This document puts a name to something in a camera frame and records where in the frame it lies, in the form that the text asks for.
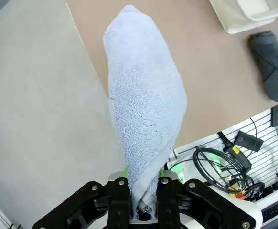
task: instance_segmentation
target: towel fold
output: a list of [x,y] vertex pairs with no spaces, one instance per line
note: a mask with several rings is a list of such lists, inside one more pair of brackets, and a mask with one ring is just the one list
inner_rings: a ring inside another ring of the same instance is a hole
[[123,146],[134,218],[156,213],[159,170],[187,106],[181,77],[154,21],[126,6],[107,28],[110,113]]
[[254,35],[249,48],[261,71],[267,96],[278,102],[278,42],[272,31]]

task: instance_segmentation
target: keyboard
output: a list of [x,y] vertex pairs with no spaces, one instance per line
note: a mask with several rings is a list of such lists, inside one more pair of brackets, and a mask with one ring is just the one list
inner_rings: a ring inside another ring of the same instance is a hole
[[262,210],[263,223],[278,215],[278,201]]

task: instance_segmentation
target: concrete floor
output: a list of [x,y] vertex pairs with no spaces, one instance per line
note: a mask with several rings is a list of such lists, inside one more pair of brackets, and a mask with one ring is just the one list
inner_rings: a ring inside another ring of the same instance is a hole
[[0,11],[0,209],[30,229],[86,182],[105,184],[123,168],[66,2],[11,0]]

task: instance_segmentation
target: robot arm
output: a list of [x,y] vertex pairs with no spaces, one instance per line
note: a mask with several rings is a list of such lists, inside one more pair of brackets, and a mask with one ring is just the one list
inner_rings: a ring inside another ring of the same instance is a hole
[[157,188],[157,220],[130,220],[131,194],[122,173],[105,186],[91,181],[33,225],[33,229],[86,229],[108,212],[108,229],[180,229],[180,213],[206,229],[254,229],[256,221],[197,179],[181,184],[165,171]]

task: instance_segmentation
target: yellow sticker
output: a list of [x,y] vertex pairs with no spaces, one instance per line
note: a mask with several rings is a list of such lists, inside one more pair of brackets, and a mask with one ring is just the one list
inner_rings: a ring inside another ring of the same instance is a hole
[[238,154],[240,152],[240,150],[236,146],[233,147],[233,150],[235,151],[236,154]]

